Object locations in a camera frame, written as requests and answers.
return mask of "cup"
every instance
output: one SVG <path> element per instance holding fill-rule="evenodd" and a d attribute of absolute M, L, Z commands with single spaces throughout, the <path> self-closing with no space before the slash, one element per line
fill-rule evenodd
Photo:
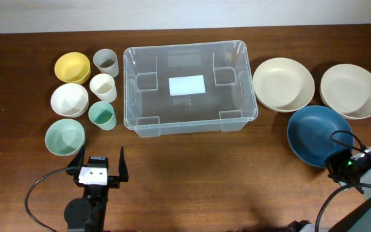
<path fill-rule="evenodd" d="M 93 61 L 101 73 L 106 73 L 115 78 L 120 72 L 117 55 L 111 49 L 99 50 L 94 54 Z"/>
<path fill-rule="evenodd" d="M 114 78 L 106 73 L 98 74 L 91 79 L 90 90 L 105 102 L 113 102 L 117 98 Z"/>
<path fill-rule="evenodd" d="M 103 130 L 111 130 L 117 124 L 113 107 L 104 101 L 94 103 L 88 111 L 88 117 Z"/>
<path fill-rule="evenodd" d="M 70 52 L 58 59 L 54 72 L 64 82 L 84 84 L 91 74 L 90 60 L 82 53 Z"/>
<path fill-rule="evenodd" d="M 73 119 L 53 123 L 45 134 L 45 145 L 54 155 L 75 155 L 84 144 L 84 128 Z"/>
<path fill-rule="evenodd" d="M 88 109 L 88 92 L 80 84 L 63 84 L 52 94 L 51 107 L 61 116 L 79 117 Z"/>

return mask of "clear plastic bin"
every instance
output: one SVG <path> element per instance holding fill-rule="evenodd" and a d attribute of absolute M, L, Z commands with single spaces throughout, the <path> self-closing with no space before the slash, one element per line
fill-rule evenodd
<path fill-rule="evenodd" d="M 243 41 L 124 52 L 124 124 L 140 137 L 237 131 L 257 115 Z"/>

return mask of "green cup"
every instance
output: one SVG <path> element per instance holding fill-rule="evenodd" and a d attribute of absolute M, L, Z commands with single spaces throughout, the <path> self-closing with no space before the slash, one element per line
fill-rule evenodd
<path fill-rule="evenodd" d="M 84 144 L 84 128 L 73 119 L 53 123 L 45 134 L 45 145 L 54 155 L 75 155 Z"/>
<path fill-rule="evenodd" d="M 103 130 L 111 130 L 117 125 L 113 106 L 104 101 L 94 103 L 88 111 L 90 121 Z"/>

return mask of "brown wooden surface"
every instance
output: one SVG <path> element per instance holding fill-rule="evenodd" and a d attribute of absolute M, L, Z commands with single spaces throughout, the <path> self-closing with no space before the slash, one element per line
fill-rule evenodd
<path fill-rule="evenodd" d="M 92 60 L 101 48 L 111 48 L 119 58 L 119 96 L 112 103 L 118 124 L 102 131 L 87 113 L 77 120 L 86 130 L 86 155 L 109 157 L 110 174 L 118 174 L 118 150 L 125 147 L 130 180 L 109 192 L 107 230 L 258 231 L 293 220 L 315 221 L 338 185 L 327 171 L 308 166 L 291 152 L 286 138 L 291 113 L 276 113 L 258 103 L 259 117 L 241 131 L 150 139 L 141 139 L 122 123 L 126 48 L 233 39 L 246 42 L 253 72 L 272 57 L 299 61 L 314 76 L 316 93 L 323 73 L 337 63 L 371 72 L 371 25 L 0 35 L 0 231 L 44 231 L 26 215 L 25 193 L 39 177 L 73 158 L 52 155 L 44 145 L 46 130 L 62 118 L 50 108 L 50 96 L 62 84 L 53 66 L 66 52 L 82 52 Z M 91 69 L 91 76 L 99 72 L 93 64 Z M 89 93 L 91 104 L 98 101 Z M 312 103 L 321 104 L 318 95 Z M 349 123 L 371 145 L 371 118 Z M 63 210 L 80 196 L 82 189 L 60 174 L 35 189 L 30 209 L 65 231 Z M 322 224 L 332 226 L 362 201 L 355 190 L 340 194 Z"/>

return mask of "white bowl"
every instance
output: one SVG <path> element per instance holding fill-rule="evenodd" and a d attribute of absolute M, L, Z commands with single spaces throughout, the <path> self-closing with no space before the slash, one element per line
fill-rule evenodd
<path fill-rule="evenodd" d="M 371 116 L 371 73 L 353 64 L 329 68 L 321 78 L 324 104 L 346 119 Z"/>
<path fill-rule="evenodd" d="M 263 62 L 253 75 L 254 92 L 267 108 L 291 112 L 305 107 L 314 95 L 310 72 L 297 61 L 273 58 Z"/>
<path fill-rule="evenodd" d="M 63 84 L 52 94 L 51 107 L 61 116 L 79 117 L 88 109 L 88 92 L 80 84 Z"/>

